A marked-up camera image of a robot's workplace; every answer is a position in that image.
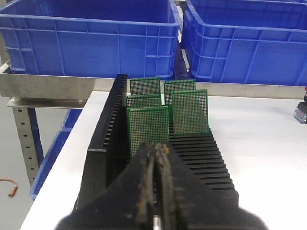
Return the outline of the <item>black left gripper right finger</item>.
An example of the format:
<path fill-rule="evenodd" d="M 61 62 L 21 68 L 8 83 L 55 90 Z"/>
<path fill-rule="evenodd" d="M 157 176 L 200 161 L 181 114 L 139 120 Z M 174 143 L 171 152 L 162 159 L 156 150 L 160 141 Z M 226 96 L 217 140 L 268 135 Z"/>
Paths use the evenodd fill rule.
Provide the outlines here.
<path fill-rule="evenodd" d="M 265 223 L 215 193 L 183 163 L 169 142 L 154 147 L 165 230 L 266 230 Z"/>

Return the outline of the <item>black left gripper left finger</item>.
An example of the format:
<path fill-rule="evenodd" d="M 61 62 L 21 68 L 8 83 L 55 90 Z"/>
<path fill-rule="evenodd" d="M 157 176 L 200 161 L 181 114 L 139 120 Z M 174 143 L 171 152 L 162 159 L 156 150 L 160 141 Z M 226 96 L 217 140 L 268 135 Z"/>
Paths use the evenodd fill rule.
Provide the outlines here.
<path fill-rule="evenodd" d="M 98 198 L 63 218 L 58 230 L 151 230 L 154 145 L 142 143 L 122 174 Z"/>

